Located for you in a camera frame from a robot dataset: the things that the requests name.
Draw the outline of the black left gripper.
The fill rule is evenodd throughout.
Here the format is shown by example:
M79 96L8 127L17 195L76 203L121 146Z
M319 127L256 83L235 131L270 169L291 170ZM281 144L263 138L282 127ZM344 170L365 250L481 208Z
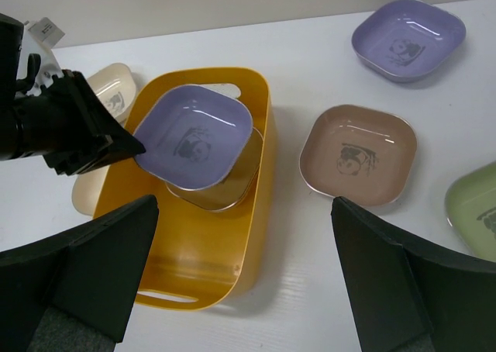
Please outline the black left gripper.
M42 156L58 174L83 174L146 152L119 122L102 115L91 91L81 89L77 72L53 76L39 95L26 95L40 67L30 54L28 78L17 79L24 25L1 16L1 159Z

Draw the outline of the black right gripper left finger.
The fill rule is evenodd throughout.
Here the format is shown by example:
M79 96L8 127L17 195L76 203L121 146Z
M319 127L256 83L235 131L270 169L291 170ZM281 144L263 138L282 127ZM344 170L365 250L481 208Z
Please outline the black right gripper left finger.
M113 351L123 341L157 227L145 195L1 253L3 351Z

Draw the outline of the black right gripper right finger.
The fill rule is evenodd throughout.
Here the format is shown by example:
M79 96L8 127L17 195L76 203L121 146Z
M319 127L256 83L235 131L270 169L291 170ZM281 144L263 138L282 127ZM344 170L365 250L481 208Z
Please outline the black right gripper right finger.
M495 264L390 224L344 197L332 228L363 351L493 351Z

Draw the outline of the yellow panda plate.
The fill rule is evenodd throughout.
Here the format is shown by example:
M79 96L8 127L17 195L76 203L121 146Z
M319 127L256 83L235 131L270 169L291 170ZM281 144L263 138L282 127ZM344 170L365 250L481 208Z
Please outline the yellow panda plate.
M217 185L187 191L166 182L168 191L186 202L210 212L221 212L239 204L246 196L260 168L264 139L253 128L251 137L228 175Z

